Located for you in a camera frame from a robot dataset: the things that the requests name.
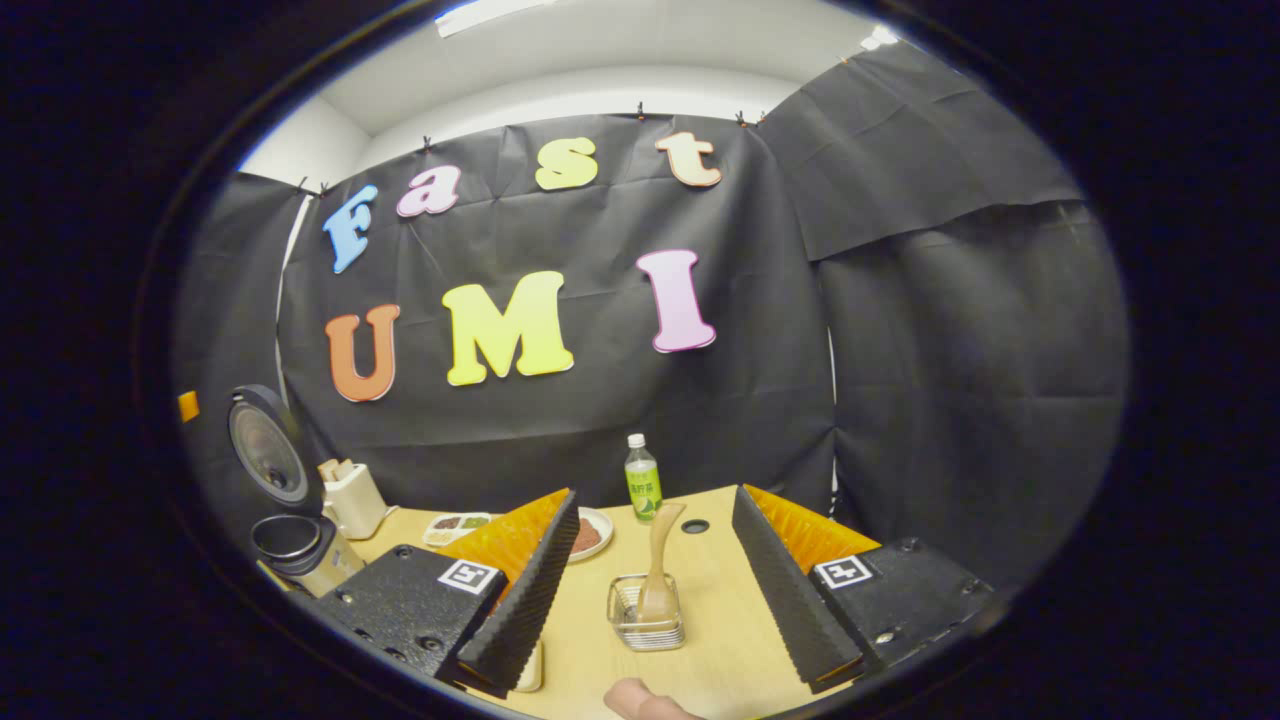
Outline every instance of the black cloth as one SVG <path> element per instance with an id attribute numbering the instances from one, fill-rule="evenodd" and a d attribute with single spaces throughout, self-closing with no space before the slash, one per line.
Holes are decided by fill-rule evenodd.
<path id="1" fill-rule="evenodd" d="M 191 241 L 177 297 L 174 392 L 196 391 L 200 404 L 183 441 L 210 511 L 244 550 L 253 523 L 280 509 L 236 457 L 227 411 L 238 386 L 279 389 L 275 302 L 303 197 L 282 182 L 232 177 Z"/>
<path id="2" fill-rule="evenodd" d="M 1082 197 L 1016 115 L 905 41 L 805 83 L 760 136 L 792 191 L 810 260 L 991 205 Z"/>
<path id="3" fill-rule="evenodd" d="M 677 181 L 654 143 L 690 131 L 723 179 Z M 547 142 L 588 137 L 599 174 L 543 191 Z M 462 169 L 448 211 L 397 215 L 408 181 L 436 165 Z M 366 184 L 378 187 L 369 245 L 334 274 L 324 222 Z M 782 176 L 751 129 L 707 118 L 576 117 L 449 140 L 361 172 L 308 211 L 284 273 L 280 354 L 291 401 L 335 456 L 367 462 L 384 497 L 411 507 L 507 511 L 571 486 L 586 506 L 628 502 L 626 436 L 645 433 L 663 493 L 732 483 L 785 484 L 785 496 L 826 512 L 832 474 L 832 388 L 814 269 Z M 694 284 L 716 341 L 653 348 L 658 315 L 646 252 L 698 254 Z M 453 387 L 451 288 L 479 283 L 504 310 L 521 277 L 556 270 L 559 324 L 572 369 L 507 378 L 489 372 Z M 352 404 L 333 387 L 325 323 L 362 319 L 356 361 L 372 372 L 369 309 L 394 302 L 396 380 Z"/>
<path id="4" fill-rule="evenodd" d="M 819 264 L 836 455 L 856 524 L 1028 580 L 1106 470 L 1128 318 L 1079 201 L 996 206 Z"/>

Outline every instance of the plastic bottle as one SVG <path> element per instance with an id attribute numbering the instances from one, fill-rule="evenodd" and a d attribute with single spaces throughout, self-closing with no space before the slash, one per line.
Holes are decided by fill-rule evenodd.
<path id="1" fill-rule="evenodd" d="M 662 486 L 658 484 L 658 461 L 644 448 L 644 436 L 627 436 L 631 454 L 623 470 L 627 473 L 627 491 L 631 493 L 631 509 L 636 520 L 648 523 L 662 506 Z"/>

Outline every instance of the letter f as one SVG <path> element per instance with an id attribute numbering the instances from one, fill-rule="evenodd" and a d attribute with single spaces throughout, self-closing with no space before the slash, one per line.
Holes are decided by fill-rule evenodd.
<path id="1" fill-rule="evenodd" d="M 340 273 L 347 269 L 369 245 L 367 237 L 360 237 L 358 231 L 367 231 L 372 215 L 369 213 L 369 202 L 378 197 L 378 188 L 366 184 L 351 197 L 338 211 L 329 215 L 324 223 L 324 232 L 329 233 L 333 241 L 333 272 Z"/>

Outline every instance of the ceiling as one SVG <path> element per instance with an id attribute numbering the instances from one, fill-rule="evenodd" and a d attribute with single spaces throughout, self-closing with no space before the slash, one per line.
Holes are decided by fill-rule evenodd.
<path id="1" fill-rule="evenodd" d="M 447 38 L 428 23 L 321 96 L 376 136 L 477 92 L 586 68 L 704 67 L 799 86 L 860 50 L 873 27 L 820 0 L 558 0 Z"/>

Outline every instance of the yellow letter m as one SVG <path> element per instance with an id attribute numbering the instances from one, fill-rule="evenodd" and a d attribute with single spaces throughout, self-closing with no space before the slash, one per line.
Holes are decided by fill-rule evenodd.
<path id="1" fill-rule="evenodd" d="M 556 293 L 564 275 L 556 272 L 530 273 L 516 283 L 499 313 L 489 293 L 477 284 L 465 284 L 444 293 L 440 302 L 453 314 L 452 386 L 484 382 L 485 368 L 476 360 L 476 348 L 499 378 L 511 372 L 516 342 L 521 342 L 516 369 L 522 375 L 562 373 L 573 366 L 573 354 L 564 350 L 559 333 Z"/>

